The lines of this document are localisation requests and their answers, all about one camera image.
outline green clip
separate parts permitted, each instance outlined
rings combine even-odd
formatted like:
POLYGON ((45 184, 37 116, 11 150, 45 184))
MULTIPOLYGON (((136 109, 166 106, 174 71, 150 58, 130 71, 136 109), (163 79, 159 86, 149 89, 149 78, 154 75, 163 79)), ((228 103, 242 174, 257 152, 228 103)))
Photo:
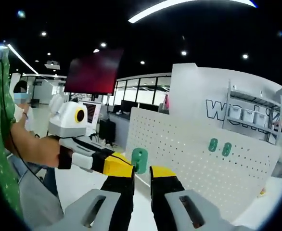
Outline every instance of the green clip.
POLYGON ((136 167, 137 174, 143 174, 146 172, 148 153, 143 148, 135 148, 132 151, 131 164, 136 167))
POLYGON ((208 150, 213 153, 214 151, 216 151, 217 146, 218 146, 218 140, 216 138, 212 138, 210 140, 208 150))
POLYGON ((231 148, 232 148, 232 144, 231 143, 225 143, 224 147, 223 147, 223 150, 222 150, 222 155, 223 156, 230 155, 231 148))

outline red screen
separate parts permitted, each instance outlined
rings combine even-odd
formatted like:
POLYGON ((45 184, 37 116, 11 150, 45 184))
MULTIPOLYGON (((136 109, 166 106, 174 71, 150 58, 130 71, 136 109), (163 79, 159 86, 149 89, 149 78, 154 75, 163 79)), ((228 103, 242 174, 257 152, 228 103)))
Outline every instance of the red screen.
POLYGON ((113 94, 123 50, 104 50, 74 59, 69 67, 65 92, 113 94))

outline white pegboard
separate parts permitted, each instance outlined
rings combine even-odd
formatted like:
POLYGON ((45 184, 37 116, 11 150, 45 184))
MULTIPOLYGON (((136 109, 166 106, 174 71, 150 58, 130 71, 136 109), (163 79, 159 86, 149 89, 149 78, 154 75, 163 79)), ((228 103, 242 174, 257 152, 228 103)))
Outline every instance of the white pegboard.
POLYGON ((126 153, 135 148, 148 151, 149 166, 172 169, 185 189, 193 189, 215 204, 221 216, 232 222, 259 195, 272 174, 282 148, 203 121, 183 121, 170 115, 132 108, 126 153), (210 140, 218 139, 215 152, 210 140), (222 155, 225 143, 230 155, 222 155))

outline black ceiling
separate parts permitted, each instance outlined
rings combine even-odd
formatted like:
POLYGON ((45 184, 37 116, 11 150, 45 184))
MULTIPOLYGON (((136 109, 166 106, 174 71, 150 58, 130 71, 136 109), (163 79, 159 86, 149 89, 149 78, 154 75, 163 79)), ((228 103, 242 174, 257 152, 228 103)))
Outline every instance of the black ceiling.
MULTIPOLYGON (((282 84, 282 0, 255 0, 258 8, 227 0, 182 3, 135 24, 128 19, 162 0, 101 0, 58 5, 31 3, 3 10, 5 39, 40 74, 59 61, 67 75, 72 59, 101 42, 124 48, 118 77, 171 72, 174 63, 226 68, 282 84), (26 17, 16 16, 23 10, 26 17), (187 56, 180 52, 186 50, 187 56)), ((11 55, 11 72, 32 73, 11 55)))

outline green shirt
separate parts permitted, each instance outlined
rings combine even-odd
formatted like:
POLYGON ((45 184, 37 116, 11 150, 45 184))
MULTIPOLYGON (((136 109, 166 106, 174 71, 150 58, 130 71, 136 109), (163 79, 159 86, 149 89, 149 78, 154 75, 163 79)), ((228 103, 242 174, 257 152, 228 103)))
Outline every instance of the green shirt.
POLYGON ((2 63, 4 68, 0 63, 0 187, 11 208, 21 217, 19 186, 16 175, 6 158, 4 147, 4 141, 9 138, 11 126, 15 123, 15 106, 9 92, 10 64, 7 55, 3 56, 2 63))

